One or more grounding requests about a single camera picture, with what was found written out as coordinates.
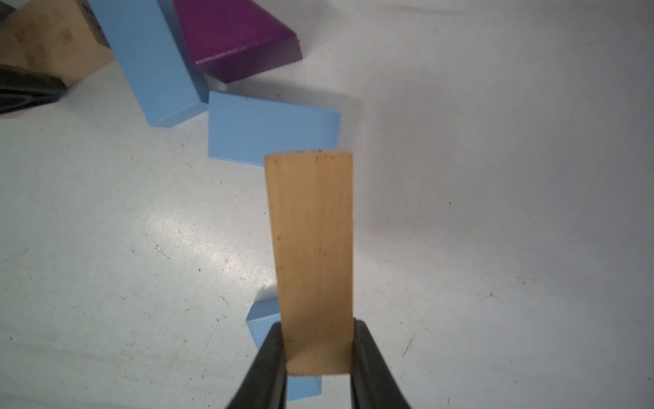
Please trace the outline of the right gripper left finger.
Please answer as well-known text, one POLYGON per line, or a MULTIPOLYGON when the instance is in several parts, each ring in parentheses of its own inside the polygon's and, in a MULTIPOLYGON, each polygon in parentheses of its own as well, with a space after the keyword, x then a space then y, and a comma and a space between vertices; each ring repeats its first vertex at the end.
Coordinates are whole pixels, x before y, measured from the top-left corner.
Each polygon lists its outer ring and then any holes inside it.
POLYGON ((272 325, 250 370, 227 409, 284 409, 287 396, 287 372, 282 325, 272 325))

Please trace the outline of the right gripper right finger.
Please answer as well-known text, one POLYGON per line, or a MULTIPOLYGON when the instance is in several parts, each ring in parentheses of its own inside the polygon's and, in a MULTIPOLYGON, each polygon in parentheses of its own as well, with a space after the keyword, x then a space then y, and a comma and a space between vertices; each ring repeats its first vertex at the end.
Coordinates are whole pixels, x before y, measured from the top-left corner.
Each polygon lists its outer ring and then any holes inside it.
POLYGON ((350 377, 352 408, 410 409, 362 320, 354 320, 353 369, 350 377))

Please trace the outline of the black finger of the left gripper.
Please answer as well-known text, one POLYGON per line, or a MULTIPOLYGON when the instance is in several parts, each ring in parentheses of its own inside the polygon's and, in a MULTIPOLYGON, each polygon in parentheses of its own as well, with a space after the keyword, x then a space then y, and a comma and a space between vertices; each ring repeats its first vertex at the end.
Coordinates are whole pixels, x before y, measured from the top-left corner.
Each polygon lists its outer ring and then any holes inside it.
POLYGON ((2 115, 58 102, 67 90, 59 78, 1 65, 2 115))

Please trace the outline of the tan wooden block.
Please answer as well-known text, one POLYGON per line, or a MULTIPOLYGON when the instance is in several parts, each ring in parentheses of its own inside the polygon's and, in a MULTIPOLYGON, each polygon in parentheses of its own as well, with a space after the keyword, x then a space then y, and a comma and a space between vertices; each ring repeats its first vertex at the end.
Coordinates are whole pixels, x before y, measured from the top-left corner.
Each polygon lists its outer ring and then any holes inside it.
POLYGON ((86 1, 30 1, 1 21, 1 63, 74 85, 114 61, 86 1))
POLYGON ((354 155, 264 160, 286 370, 349 374, 354 360, 354 155))

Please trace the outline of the light blue block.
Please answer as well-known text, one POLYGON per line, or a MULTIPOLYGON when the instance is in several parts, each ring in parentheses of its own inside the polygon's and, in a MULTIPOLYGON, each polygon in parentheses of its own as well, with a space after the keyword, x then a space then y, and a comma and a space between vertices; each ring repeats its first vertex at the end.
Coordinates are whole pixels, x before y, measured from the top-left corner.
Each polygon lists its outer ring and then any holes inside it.
MULTIPOLYGON (((280 321, 280 306, 277 298, 269 298, 252 305, 246 317, 246 324, 257 349, 262 347, 273 324, 280 321)), ((321 377, 287 376, 288 402, 315 397, 321 393, 321 377)))
POLYGON ((262 166, 270 153, 333 149, 341 119, 327 108, 212 91, 208 155, 262 166))
POLYGON ((90 8, 148 124, 171 128, 208 108, 172 1, 95 0, 90 8))

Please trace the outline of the purple pentagon block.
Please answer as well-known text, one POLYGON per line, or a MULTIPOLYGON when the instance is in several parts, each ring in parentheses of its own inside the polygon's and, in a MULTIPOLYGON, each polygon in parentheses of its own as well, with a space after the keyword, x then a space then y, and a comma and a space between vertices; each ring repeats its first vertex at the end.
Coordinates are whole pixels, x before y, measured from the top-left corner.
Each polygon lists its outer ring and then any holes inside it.
POLYGON ((225 84, 303 58, 296 33, 253 1, 180 0, 174 6, 191 63, 225 84))

